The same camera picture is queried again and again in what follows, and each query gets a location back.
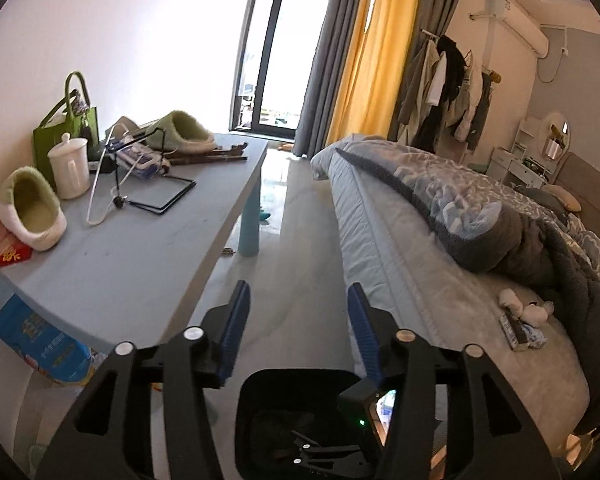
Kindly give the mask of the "black and white small box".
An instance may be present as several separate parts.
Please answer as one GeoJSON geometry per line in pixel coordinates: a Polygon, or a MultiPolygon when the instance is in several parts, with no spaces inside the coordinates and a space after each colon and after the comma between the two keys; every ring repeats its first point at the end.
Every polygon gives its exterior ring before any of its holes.
{"type": "Polygon", "coordinates": [[[529,338],[518,318],[514,318],[508,311],[505,311],[498,322],[501,325],[510,350],[521,352],[529,348],[529,338]]]}

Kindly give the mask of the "blue white plastic wrapper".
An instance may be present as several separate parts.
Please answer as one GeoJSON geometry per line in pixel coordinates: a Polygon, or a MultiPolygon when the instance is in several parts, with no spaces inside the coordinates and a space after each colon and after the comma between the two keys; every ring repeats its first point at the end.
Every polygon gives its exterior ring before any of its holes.
{"type": "Polygon", "coordinates": [[[527,337],[530,349],[541,349],[546,345],[547,338],[539,327],[524,323],[522,324],[522,330],[527,337]]]}

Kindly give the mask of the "white rolled sock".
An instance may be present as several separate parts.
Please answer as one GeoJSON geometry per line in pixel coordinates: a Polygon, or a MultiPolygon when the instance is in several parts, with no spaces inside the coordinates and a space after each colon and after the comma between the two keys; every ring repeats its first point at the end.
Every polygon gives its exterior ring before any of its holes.
{"type": "Polygon", "coordinates": [[[514,318],[520,318],[524,313],[524,304],[511,288],[504,288],[498,293],[498,305],[514,318]]]}

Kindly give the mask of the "white sock with black trim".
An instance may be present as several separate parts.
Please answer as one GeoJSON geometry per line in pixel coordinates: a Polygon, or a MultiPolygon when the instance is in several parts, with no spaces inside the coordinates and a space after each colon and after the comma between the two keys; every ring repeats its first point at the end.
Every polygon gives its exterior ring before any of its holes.
{"type": "Polygon", "coordinates": [[[530,326],[541,327],[553,315],[554,309],[554,304],[551,301],[545,301],[542,304],[530,302],[522,309],[520,319],[530,326]]]}

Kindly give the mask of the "light blue side table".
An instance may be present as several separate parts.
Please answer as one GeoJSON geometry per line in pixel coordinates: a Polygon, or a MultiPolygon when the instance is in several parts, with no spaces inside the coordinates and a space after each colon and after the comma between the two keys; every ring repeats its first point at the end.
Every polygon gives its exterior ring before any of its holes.
{"type": "Polygon", "coordinates": [[[65,234],[47,252],[1,268],[8,291],[58,330],[104,353],[121,341],[152,346],[185,328],[232,229],[240,229],[239,255],[259,251],[268,144],[234,134],[216,140],[223,148],[245,144],[245,160],[174,168],[196,184],[161,216],[125,205],[89,226],[86,214],[100,214],[110,201],[110,174],[94,195],[62,203],[65,234]]]}

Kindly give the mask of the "red packet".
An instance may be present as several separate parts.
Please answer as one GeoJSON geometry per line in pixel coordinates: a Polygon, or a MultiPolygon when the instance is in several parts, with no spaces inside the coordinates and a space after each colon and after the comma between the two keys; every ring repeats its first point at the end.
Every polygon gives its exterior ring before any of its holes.
{"type": "Polygon", "coordinates": [[[22,263],[32,257],[33,249],[20,242],[0,222],[0,268],[22,263]]]}

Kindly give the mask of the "beige pillow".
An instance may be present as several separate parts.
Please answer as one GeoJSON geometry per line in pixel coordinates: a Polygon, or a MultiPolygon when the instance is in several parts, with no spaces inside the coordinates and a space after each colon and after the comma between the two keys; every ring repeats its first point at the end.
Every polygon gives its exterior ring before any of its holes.
{"type": "Polygon", "coordinates": [[[542,186],[541,190],[557,198],[562,206],[564,206],[568,211],[573,212],[574,214],[578,214],[582,211],[582,205],[576,199],[576,196],[572,195],[562,186],[546,184],[542,186]]]}

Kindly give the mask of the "green white slipper near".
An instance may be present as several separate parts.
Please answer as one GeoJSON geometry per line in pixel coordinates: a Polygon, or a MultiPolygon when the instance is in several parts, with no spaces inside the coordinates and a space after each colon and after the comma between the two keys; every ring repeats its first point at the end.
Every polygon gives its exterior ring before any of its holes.
{"type": "Polygon", "coordinates": [[[43,175],[30,166],[16,169],[2,183],[0,221],[35,252],[53,248],[67,229],[57,195],[43,175]]]}

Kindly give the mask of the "green white slipper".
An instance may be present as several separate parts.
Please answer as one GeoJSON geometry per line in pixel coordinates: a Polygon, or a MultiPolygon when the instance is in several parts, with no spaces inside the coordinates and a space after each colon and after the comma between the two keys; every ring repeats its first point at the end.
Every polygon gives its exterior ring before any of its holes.
{"type": "Polygon", "coordinates": [[[16,169],[2,183],[0,221],[35,252],[53,248],[67,229],[57,195],[43,175],[30,166],[16,169]]]}
{"type": "Polygon", "coordinates": [[[185,155],[206,154],[215,150],[214,135],[193,116],[174,110],[147,128],[147,145],[155,151],[185,155]]]}

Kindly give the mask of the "brown bed headboard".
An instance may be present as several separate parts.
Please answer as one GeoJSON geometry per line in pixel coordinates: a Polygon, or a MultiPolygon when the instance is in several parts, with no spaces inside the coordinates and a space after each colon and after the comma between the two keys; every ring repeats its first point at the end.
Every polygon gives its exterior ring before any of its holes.
{"type": "Polygon", "coordinates": [[[579,217],[600,238],[600,172],[573,153],[565,154],[553,180],[580,203],[579,217]]]}

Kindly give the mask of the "dark wooden sticks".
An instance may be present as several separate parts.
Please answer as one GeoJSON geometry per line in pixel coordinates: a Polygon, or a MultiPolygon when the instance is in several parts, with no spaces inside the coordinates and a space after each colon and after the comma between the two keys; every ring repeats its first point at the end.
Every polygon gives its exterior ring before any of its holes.
{"type": "Polygon", "coordinates": [[[247,159],[246,148],[248,148],[248,142],[234,144],[228,150],[215,148],[211,152],[202,154],[170,154],[168,161],[172,166],[212,164],[212,162],[244,162],[247,159]]]}

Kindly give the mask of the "green white slipper far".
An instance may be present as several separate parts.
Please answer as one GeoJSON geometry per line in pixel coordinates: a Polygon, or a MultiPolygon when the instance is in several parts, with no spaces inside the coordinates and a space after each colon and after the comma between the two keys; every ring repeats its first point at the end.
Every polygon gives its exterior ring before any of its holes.
{"type": "Polygon", "coordinates": [[[147,145],[155,151],[185,155],[206,154],[215,150],[214,135],[193,116],[174,110],[147,128],[147,145]]]}

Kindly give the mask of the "green tote bag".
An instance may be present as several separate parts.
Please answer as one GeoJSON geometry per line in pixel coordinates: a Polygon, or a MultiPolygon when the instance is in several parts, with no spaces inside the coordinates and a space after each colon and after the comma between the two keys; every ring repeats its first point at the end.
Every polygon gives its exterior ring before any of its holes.
{"type": "Polygon", "coordinates": [[[35,167],[52,188],[56,184],[48,152],[61,142],[64,133],[87,140],[88,148],[99,144],[97,108],[92,105],[85,78],[78,70],[67,76],[64,96],[32,133],[35,167]]]}

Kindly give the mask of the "yellow curtain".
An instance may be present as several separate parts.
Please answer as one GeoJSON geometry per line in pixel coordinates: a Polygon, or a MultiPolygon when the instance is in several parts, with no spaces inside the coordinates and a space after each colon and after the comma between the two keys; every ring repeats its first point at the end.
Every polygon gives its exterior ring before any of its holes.
{"type": "Polygon", "coordinates": [[[388,136],[419,0],[360,0],[327,144],[388,136]]]}

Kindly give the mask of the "white air conditioner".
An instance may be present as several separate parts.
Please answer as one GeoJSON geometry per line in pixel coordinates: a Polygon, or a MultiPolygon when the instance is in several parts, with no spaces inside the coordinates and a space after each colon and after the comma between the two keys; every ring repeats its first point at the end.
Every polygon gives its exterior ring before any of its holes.
{"type": "Polygon", "coordinates": [[[471,21],[494,20],[521,39],[537,58],[545,58],[550,40],[540,25],[515,0],[486,0],[482,10],[469,14],[471,21]]]}

